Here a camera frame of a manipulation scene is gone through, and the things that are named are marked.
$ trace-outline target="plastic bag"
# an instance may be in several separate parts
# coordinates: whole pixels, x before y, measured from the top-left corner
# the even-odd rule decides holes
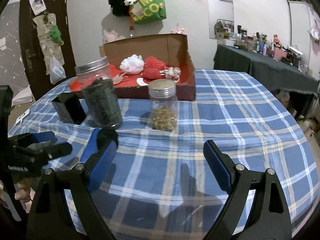
[[[280,89],[279,94],[276,95],[276,98],[282,103],[282,102],[288,102],[290,99],[290,94],[288,91]]]
[[[50,82],[52,85],[66,78],[66,73],[60,62],[51,56],[50,59]]]

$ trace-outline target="green tote bag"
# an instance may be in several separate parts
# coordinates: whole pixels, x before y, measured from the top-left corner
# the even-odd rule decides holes
[[[130,8],[131,21],[146,24],[167,18],[164,0],[138,0]]]

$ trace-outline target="white shower puff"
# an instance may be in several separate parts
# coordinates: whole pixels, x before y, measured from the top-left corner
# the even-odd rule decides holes
[[[141,56],[132,55],[131,57],[125,58],[121,64],[120,69],[123,73],[139,74],[143,70],[144,61]]]

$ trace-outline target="black bag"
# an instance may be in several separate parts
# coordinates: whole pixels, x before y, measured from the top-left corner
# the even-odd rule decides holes
[[[124,5],[124,0],[108,0],[114,16],[129,16],[129,5]]]

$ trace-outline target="red knitted item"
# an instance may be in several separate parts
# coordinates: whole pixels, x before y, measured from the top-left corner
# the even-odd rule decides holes
[[[144,69],[148,68],[157,68],[159,70],[166,69],[166,65],[161,60],[158,60],[156,57],[150,56],[144,60]]]
[[[142,72],[141,76],[151,80],[165,78],[165,75],[161,75],[160,70],[157,68],[147,68]]]
[[[146,79],[155,80],[165,78],[160,74],[160,70],[168,69],[164,62],[156,57],[147,57],[144,61],[144,67],[141,76]]]

